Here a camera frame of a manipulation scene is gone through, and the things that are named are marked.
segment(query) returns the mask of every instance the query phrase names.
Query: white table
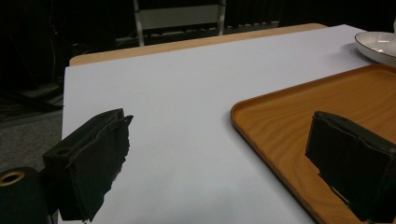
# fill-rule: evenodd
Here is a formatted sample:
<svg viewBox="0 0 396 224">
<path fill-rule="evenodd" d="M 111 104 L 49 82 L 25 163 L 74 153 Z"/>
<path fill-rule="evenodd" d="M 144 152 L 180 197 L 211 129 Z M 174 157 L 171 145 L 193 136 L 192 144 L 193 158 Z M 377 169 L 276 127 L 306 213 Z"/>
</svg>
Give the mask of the white table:
<svg viewBox="0 0 396 224">
<path fill-rule="evenodd" d="M 313 223 L 230 109 L 372 63 L 354 47 L 358 32 L 342 25 L 68 67 L 63 137 L 107 110 L 134 115 L 127 161 L 93 223 Z"/>
</svg>

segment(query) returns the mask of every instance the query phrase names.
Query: wooden table edge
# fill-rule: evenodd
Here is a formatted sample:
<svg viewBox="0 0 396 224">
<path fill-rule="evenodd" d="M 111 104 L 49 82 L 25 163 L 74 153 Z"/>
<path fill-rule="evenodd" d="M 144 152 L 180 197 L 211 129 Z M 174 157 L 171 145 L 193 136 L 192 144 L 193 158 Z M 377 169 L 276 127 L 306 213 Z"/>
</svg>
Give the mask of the wooden table edge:
<svg viewBox="0 0 396 224">
<path fill-rule="evenodd" d="M 317 30 L 327 26 L 318 23 L 308 23 L 302 25 L 294 25 L 280 28 L 273 28 L 260 31 L 245 32 L 232 35 L 217 35 L 205 38 L 198 38 L 192 40 L 177 41 L 171 43 L 164 43 L 158 45 L 150 45 L 145 47 L 130 48 L 130 49 L 116 49 L 105 52 L 98 52 L 92 54 L 78 55 L 70 60 L 70 66 L 81 65 L 86 63 L 99 63 L 110 60 L 124 59 L 154 53 L 162 53 L 178 49 L 190 49 L 201 46 L 215 45 L 227 43 L 237 40 L 245 40 L 251 38 L 258 38 L 270 35 L 291 34 L 302 31 Z"/>
</svg>

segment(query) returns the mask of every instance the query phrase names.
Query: orange tray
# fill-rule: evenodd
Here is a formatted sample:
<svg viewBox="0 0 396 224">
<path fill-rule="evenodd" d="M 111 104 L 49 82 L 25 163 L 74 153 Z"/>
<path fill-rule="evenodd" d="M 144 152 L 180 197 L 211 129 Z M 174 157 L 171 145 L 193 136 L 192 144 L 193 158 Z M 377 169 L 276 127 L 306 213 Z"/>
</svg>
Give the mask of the orange tray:
<svg viewBox="0 0 396 224">
<path fill-rule="evenodd" d="M 365 66 L 240 102 L 231 111 L 236 130 L 319 223 L 361 223 L 304 155 L 317 110 L 395 143 L 396 68 Z"/>
</svg>

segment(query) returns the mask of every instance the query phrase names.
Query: white plate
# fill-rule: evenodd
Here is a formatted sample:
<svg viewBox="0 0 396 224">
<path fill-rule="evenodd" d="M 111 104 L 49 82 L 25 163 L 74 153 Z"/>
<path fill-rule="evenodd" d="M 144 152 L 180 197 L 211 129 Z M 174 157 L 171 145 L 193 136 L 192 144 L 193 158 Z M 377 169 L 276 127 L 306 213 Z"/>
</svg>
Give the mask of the white plate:
<svg viewBox="0 0 396 224">
<path fill-rule="evenodd" d="M 396 35 L 384 32 L 362 32 L 355 35 L 357 49 L 366 57 L 396 67 Z"/>
</svg>

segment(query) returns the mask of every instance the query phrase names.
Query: table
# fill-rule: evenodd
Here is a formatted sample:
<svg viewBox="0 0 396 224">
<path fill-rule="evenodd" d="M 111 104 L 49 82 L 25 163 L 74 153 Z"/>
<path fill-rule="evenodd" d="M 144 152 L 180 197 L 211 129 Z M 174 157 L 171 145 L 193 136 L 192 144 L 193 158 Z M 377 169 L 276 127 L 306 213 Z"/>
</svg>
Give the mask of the table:
<svg viewBox="0 0 396 224">
<path fill-rule="evenodd" d="M 110 109 L 134 115 L 127 161 L 93 223 L 314 223 L 233 128 L 230 109 L 372 63 L 354 47 L 358 32 L 307 24 L 73 59 L 63 137 Z"/>
</svg>

